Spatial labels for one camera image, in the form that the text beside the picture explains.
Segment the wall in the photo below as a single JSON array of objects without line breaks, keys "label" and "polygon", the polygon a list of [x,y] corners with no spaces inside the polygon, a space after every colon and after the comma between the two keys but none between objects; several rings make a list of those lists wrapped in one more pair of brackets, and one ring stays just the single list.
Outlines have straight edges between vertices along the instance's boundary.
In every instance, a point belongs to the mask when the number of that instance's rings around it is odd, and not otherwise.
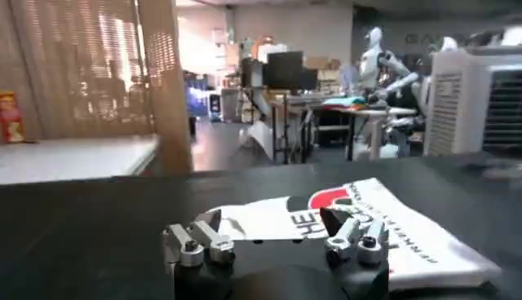
[{"label": "wall", "polygon": [[380,20],[375,24],[354,24],[352,51],[360,56],[366,48],[364,36],[373,26],[383,30],[383,48],[397,55],[426,54],[430,44],[444,36],[457,40],[473,33],[502,25],[502,19],[442,19],[427,21]]},{"label": "wall", "polygon": [[183,69],[195,73],[215,73],[223,55],[215,45],[213,32],[224,31],[224,8],[178,7],[179,56]]},{"label": "wall", "polygon": [[248,6],[234,11],[236,40],[272,35],[306,56],[350,61],[352,6]]}]

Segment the white countertop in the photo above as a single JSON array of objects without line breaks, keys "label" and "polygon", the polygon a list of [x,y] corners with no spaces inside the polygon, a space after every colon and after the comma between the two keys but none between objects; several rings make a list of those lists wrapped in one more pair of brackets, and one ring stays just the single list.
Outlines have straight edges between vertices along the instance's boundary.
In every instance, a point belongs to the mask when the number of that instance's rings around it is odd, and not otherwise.
[{"label": "white countertop", "polygon": [[0,184],[133,175],[154,158],[156,135],[0,145]]}]

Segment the air conditioner unit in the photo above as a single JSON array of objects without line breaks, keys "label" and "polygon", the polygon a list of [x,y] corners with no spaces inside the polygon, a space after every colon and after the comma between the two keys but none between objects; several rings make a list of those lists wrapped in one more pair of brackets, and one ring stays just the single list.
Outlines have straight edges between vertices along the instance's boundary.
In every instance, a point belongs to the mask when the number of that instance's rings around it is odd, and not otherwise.
[{"label": "air conditioner unit", "polygon": [[434,58],[424,155],[522,145],[522,47],[477,47]]}]

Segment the black table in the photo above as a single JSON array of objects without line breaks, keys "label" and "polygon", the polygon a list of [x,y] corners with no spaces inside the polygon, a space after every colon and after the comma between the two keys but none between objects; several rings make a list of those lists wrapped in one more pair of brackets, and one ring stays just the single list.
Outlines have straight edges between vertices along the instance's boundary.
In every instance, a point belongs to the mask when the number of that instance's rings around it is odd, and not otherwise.
[{"label": "black table", "polygon": [[[1,299],[165,299],[160,231],[217,205],[307,195],[376,177],[504,269],[498,298],[522,298],[520,191],[463,168],[475,157],[289,165],[182,179],[119,178],[0,187]],[[486,299],[483,291],[394,299]]]}]

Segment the ceiling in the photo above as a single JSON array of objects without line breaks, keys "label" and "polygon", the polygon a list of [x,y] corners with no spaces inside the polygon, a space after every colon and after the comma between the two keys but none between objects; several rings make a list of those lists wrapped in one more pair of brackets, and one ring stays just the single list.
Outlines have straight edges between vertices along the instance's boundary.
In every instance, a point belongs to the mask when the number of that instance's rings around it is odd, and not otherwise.
[{"label": "ceiling", "polygon": [[186,6],[242,6],[242,5],[347,5],[375,8],[383,14],[395,15],[498,15],[520,13],[521,0],[177,0],[177,5]]}]

